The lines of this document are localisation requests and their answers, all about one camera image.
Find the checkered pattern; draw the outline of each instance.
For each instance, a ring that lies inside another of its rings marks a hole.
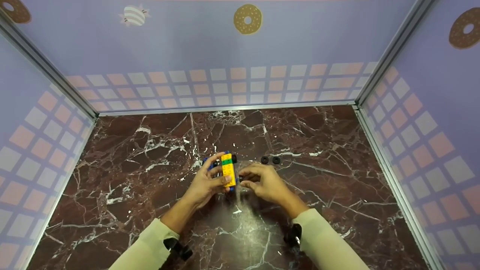
[[[0,146],[0,269],[22,269],[70,178],[93,122],[54,86]]]
[[[354,100],[377,62],[67,76],[100,112]]]
[[[479,177],[417,97],[422,90],[392,67],[368,98],[367,115],[442,261],[474,269],[466,265],[480,256]]]

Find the toy car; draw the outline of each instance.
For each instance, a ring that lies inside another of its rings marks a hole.
[[[233,164],[235,163],[237,163],[237,156],[235,154],[231,154],[229,151],[225,151],[225,155],[221,157],[221,164],[223,176],[230,175],[232,177],[232,180],[230,180],[230,182],[225,185],[225,187],[230,187],[229,192],[233,192],[235,190],[235,186],[238,182],[238,178],[235,174],[235,166],[233,166]],[[220,163],[218,161],[214,161],[208,169],[211,170],[218,165],[220,165]]]

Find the wall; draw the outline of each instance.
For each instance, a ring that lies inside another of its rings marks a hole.
[[[0,269],[21,269],[93,122],[3,36],[0,58]]]
[[[243,35],[243,1],[25,0],[18,26],[98,111],[353,100],[414,2],[251,1]]]
[[[478,6],[434,5],[365,105],[428,239],[457,270],[480,269],[480,43],[456,49],[449,33]]]

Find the lego wheel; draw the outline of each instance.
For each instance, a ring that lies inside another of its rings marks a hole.
[[[260,159],[260,162],[261,162],[262,164],[268,164],[268,157],[263,156],[263,157]]]
[[[273,164],[280,164],[280,158],[279,157],[273,157],[272,162],[273,162]]]

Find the yellow lego brick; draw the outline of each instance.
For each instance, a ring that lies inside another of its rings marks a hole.
[[[232,154],[226,154],[221,157],[222,161],[232,159]],[[235,167],[233,167],[232,163],[222,165],[222,173],[223,176],[230,175],[232,180],[225,187],[236,186],[237,182],[235,181]]]
[[[226,154],[222,156],[222,160],[231,160],[232,159],[232,154]]]

